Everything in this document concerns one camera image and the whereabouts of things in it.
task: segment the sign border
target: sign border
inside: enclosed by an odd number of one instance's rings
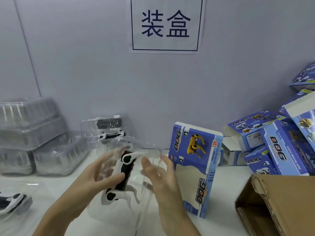
[[[202,16],[202,4],[203,0],[201,0],[201,9],[200,9],[200,19],[199,19],[199,30],[198,30],[198,40],[197,40],[197,49],[196,50],[159,50],[159,49],[135,49],[134,48],[134,28],[132,22],[132,0],[130,0],[130,8],[131,8],[131,35],[132,35],[132,50],[152,50],[152,51],[198,51],[199,47],[199,35],[200,35],[200,25],[201,25],[201,16]]]

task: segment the sign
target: sign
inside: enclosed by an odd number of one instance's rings
[[[195,54],[206,0],[127,0],[130,53]]]

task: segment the transparent plastic container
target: transparent plastic container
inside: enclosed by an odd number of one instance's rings
[[[66,130],[62,117],[30,128],[0,129],[0,148],[32,151]]]
[[[152,195],[147,189],[147,184],[151,182],[142,174],[141,158],[146,156],[152,164],[158,166],[161,151],[154,145],[141,143],[133,137],[117,137],[109,144],[106,153],[111,157],[104,161],[98,180],[122,170],[126,177],[114,189],[97,194],[88,206],[88,213],[90,217],[106,222],[115,230],[121,230],[121,235],[126,230],[136,232]]]
[[[65,132],[34,151],[37,173],[67,176],[88,154],[88,144],[81,133]]]
[[[91,148],[98,148],[105,140],[108,142],[115,137],[125,136],[126,128],[122,126],[122,116],[114,115],[82,121],[81,132]]]
[[[51,98],[21,98],[0,102],[0,128],[28,127],[58,115]]]
[[[30,175],[36,171],[32,152],[0,149],[0,173]]]
[[[10,181],[0,180],[0,210],[11,209],[9,212],[0,213],[0,235],[15,235],[15,232],[19,229],[21,224],[27,219],[30,209],[33,207],[33,195],[40,188],[44,187],[43,183],[38,182],[22,182],[22,181]],[[18,195],[22,196],[22,200],[19,197],[18,204],[14,207],[7,206],[8,198],[4,196]]]

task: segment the tabletop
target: tabletop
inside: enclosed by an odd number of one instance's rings
[[[63,192],[73,183],[73,181],[81,174],[85,167],[97,159],[96,151],[81,163],[81,165],[67,177],[42,177],[36,174],[25,177],[0,176],[0,180],[18,180],[29,182],[43,182],[45,189],[50,192],[50,198],[46,201],[46,208],[49,207]],[[189,216],[201,235],[207,236],[247,236],[247,233],[236,213],[234,202],[242,186],[248,180],[251,171],[247,166],[237,167],[217,167],[214,181],[210,192],[210,202],[208,204],[205,219],[196,215]],[[43,212],[38,213],[33,218],[27,219],[26,224],[16,233],[16,236],[31,236],[37,224],[42,217]],[[105,224],[90,218],[85,210],[79,218],[73,221],[65,236],[134,236],[134,232],[123,231],[123,227]],[[150,200],[148,211],[145,216],[143,225],[137,232],[137,236],[162,236],[165,233],[159,220],[158,206],[155,197]]]

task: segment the brown cardboard box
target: brown cardboard box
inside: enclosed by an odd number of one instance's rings
[[[251,236],[314,236],[315,177],[252,175],[235,208]]]

